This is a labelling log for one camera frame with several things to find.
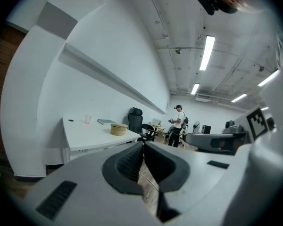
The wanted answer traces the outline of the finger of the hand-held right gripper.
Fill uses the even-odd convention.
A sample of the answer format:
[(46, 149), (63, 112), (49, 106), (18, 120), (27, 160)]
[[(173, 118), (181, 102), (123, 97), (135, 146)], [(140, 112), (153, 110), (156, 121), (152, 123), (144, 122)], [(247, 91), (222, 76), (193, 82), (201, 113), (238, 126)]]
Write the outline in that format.
[(185, 142), (205, 153), (233, 153), (233, 134), (192, 134), (185, 136)]

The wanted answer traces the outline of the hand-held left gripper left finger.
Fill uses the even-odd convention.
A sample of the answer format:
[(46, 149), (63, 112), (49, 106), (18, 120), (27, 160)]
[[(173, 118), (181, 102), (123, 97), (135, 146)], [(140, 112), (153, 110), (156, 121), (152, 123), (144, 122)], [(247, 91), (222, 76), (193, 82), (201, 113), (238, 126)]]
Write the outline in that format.
[(142, 143), (81, 156), (36, 183), (24, 205), (36, 226), (159, 226), (138, 185)]

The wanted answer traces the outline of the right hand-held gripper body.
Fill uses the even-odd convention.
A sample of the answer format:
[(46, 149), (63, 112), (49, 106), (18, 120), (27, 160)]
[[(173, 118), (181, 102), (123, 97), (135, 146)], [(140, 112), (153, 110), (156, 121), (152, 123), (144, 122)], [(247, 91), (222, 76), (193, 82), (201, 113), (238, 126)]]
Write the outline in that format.
[(275, 129), (275, 122), (258, 106), (250, 109), (237, 119), (227, 121), (223, 134), (233, 135), (233, 151), (236, 153), (241, 145), (253, 143), (261, 135)]

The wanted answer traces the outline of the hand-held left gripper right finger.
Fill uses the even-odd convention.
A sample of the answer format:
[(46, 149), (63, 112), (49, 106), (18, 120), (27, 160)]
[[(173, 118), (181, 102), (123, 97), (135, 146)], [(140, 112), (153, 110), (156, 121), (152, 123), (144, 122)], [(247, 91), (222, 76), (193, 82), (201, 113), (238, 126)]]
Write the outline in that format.
[(245, 172), (250, 145), (234, 156), (177, 149), (159, 143), (143, 147), (145, 163), (159, 186), (157, 215), (145, 226), (223, 226)]

